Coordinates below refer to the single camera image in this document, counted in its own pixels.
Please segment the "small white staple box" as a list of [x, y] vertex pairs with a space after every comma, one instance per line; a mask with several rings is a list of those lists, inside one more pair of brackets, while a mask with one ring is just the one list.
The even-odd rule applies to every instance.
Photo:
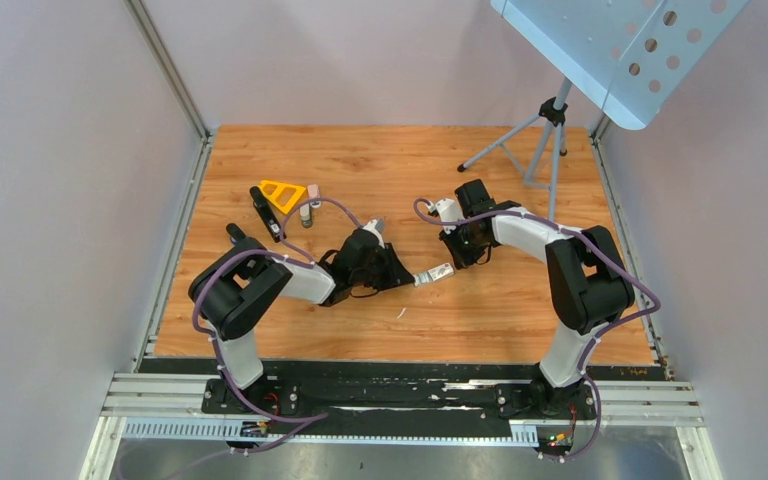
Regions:
[[450, 263], [444, 263], [427, 271], [430, 282], [436, 282], [448, 276], [454, 275], [456, 269]]

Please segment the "grey white stapler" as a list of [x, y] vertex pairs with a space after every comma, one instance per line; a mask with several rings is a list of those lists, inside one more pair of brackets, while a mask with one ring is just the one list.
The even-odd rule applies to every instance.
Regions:
[[313, 214], [309, 204], [302, 205], [299, 209], [301, 225], [304, 228], [311, 228], [313, 226]]

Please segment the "pink stapler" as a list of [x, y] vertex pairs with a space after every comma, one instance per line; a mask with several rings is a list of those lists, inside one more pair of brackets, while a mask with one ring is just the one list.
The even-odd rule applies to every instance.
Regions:
[[310, 184], [307, 186], [308, 198], [310, 200], [309, 205], [312, 209], [318, 209], [321, 206], [321, 191], [318, 184]]

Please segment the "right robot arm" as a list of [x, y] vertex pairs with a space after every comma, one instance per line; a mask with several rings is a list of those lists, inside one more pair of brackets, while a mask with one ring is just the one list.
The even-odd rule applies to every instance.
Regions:
[[530, 393], [537, 413], [558, 416], [571, 403], [568, 387], [581, 381], [597, 335], [634, 302], [612, 234], [600, 225], [559, 225], [515, 201], [497, 202], [480, 180], [461, 185], [453, 198], [427, 210], [440, 221], [440, 239], [458, 269], [478, 264], [498, 247], [515, 248], [546, 266], [559, 324], [539, 363], [542, 382]]

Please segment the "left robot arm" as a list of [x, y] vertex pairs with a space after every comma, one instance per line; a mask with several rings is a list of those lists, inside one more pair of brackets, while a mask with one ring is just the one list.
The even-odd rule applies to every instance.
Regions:
[[258, 411], [266, 386], [257, 351], [256, 325], [282, 297], [331, 307], [356, 288], [375, 294], [412, 285], [415, 276], [399, 260], [393, 245], [373, 227], [355, 229], [338, 249], [320, 260], [302, 262], [270, 251], [256, 239], [238, 235], [232, 248], [191, 282], [193, 323], [216, 347], [228, 400], [243, 413]]

